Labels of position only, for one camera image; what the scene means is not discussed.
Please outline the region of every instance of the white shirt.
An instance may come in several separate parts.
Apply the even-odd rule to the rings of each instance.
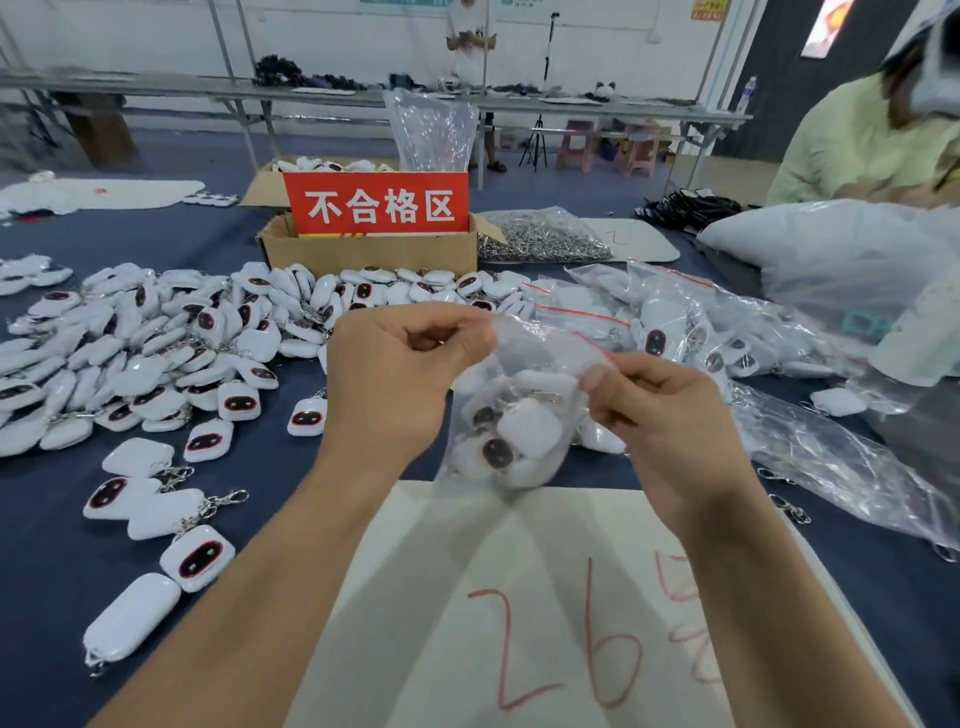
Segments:
[[[496,35],[496,5],[498,0],[490,2],[490,23],[487,25],[487,37]],[[476,33],[484,36],[484,24],[487,20],[487,0],[474,0],[473,5],[465,7],[462,0],[450,0],[446,7],[446,36],[459,39],[460,33]],[[483,84],[483,48],[471,46],[454,51],[453,73],[467,85]]]

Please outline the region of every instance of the red object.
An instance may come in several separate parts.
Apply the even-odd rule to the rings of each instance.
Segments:
[[[299,235],[469,230],[466,172],[283,174]]]

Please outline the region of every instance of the yellow poster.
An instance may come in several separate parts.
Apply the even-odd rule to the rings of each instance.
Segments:
[[[730,0],[694,0],[691,20],[709,20],[719,23],[727,14]]]

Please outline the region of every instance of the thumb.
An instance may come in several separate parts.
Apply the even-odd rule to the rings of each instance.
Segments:
[[[580,388],[590,395],[590,408],[605,409],[642,425],[653,411],[654,395],[640,389],[613,369],[593,367],[580,380]]]
[[[428,354],[431,367],[449,386],[464,369],[479,364],[496,348],[496,335],[488,324],[461,328]]]

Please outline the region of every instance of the vr headset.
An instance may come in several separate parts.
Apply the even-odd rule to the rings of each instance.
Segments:
[[[916,114],[960,118],[960,7],[945,12],[930,27],[910,108]]]

